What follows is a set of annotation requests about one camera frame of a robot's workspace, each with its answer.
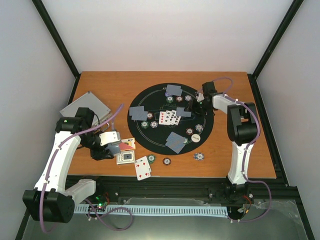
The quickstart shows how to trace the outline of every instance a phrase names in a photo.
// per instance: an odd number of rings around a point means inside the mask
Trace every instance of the white robotic arm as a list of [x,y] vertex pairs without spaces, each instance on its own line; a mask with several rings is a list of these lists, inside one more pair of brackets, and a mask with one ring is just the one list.
[[[247,182],[245,177],[248,177],[249,158],[253,148],[253,144],[248,144],[257,136],[256,122],[241,104],[217,93],[213,82],[204,83],[202,90],[203,94],[198,92],[197,101],[190,101],[187,110],[197,115],[212,110],[221,110],[227,114],[227,133],[232,143],[231,166],[227,178],[230,189],[236,189]],[[249,102],[245,105],[257,115],[254,103]]]
[[[61,148],[59,147],[61,142],[74,133],[88,129],[92,125],[93,116],[94,112],[89,108],[80,107],[75,117],[62,117],[57,122],[57,133],[45,169],[34,189],[26,190],[22,197],[34,220],[39,220],[39,203],[42,191],[44,191],[45,196],[43,200],[44,221],[61,223],[69,222],[75,206],[96,192],[96,182],[92,179],[81,179],[65,190],[72,158],[80,143],[90,149],[91,157],[95,160],[113,158],[113,153],[109,150],[109,147],[115,149],[114,145],[121,142],[120,134],[116,131],[89,132],[74,136],[66,141]],[[55,152],[56,155],[48,172]]]
[[[228,114],[228,106],[231,105],[239,105],[234,103],[233,101],[226,99],[222,94],[217,94],[212,97],[212,106],[215,109],[221,110],[225,114]],[[245,150],[248,143],[243,143],[238,145],[235,141],[232,141],[232,157],[231,157],[231,166],[230,171],[228,173],[228,178],[232,184],[245,184],[246,180],[244,175],[248,177],[248,165],[251,149],[253,148],[253,144]],[[244,160],[244,175],[242,171],[242,164],[244,158],[244,152],[246,151],[246,156]]]

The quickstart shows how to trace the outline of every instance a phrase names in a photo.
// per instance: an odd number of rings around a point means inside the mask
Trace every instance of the wooden table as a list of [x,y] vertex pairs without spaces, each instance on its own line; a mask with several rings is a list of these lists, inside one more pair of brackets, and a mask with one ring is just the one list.
[[[144,89],[160,83],[178,83],[200,89],[202,84],[218,77],[228,76],[234,80],[228,95],[243,102],[254,102],[246,72],[83,72],[79,80],[74,100],[91,91],[113,112],[124,103],[123,110],[115,119],[115,126],[121,138],[131,138],[127,113],[132,100]],[[227,79],[215,82],[218,92],[230,85]],[[156,161],[151,165],[153,177],[207,177],[224,178],[229,172],[232,145],[227,135],[227,115],[216,111],[213,130],[209,138],[196,150],[171,155],[171,164],[162,160],[165,155],[154,154]],[[203,161],[196,161],[194,153],[204,153]],[[136,142],[135,158],[152,154]],[[117,165],[116,159],[95,161],[90,151],[82,148],[76,151],[68,172],[69,175],[91,176],[135,176],[133,164]],[[248,167],[250,178],[276,178],[264,132],[255,143]]]

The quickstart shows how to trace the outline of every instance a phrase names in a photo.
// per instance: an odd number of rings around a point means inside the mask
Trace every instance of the diamond playing card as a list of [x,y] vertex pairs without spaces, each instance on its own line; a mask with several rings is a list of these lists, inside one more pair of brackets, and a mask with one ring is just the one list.
[[138,181],[151,177],[151,168],[146,156],[134,161],[134,167]]

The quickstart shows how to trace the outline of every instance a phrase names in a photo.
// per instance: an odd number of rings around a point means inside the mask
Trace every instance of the heart playing card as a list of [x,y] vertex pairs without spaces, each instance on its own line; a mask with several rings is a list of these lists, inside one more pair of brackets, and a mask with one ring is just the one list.
[[159,125],[170,125],[169,114],[161,111],[159,115]]

